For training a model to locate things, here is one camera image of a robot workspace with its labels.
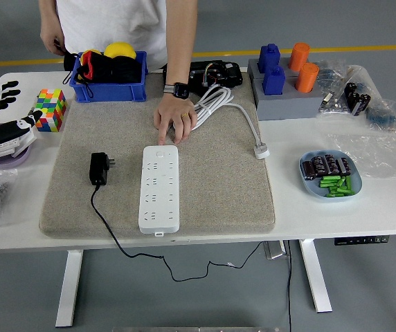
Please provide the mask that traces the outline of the person's left hand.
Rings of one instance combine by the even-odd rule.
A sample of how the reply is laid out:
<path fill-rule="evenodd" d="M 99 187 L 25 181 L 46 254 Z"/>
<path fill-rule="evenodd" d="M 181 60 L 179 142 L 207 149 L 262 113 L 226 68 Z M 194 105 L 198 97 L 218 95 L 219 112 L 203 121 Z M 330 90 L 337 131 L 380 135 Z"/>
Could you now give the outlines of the person's left hand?
<path fill-rule="evenodd" d="M 174 143 L 186 140 L 197 124 L 197 114 L 190 99 L 182 100 L 164 93 L 154 111 L 154 126 L 158 130 L 158 144 L 164 145 L 170 125 L 175 127 Z"/>

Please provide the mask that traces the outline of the person's right hand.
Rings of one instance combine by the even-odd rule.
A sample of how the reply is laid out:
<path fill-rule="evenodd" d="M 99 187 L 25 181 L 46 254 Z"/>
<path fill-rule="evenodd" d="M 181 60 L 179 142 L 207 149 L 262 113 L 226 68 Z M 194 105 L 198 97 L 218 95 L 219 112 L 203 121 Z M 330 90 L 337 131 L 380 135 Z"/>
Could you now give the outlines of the person's right hand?
<path fill-rule="evenodd" d="M 44 46 L 50 53 L 64 56 L 66 52 L 64 34 L 59 26 L 42 26 L 40 37 Z"/>

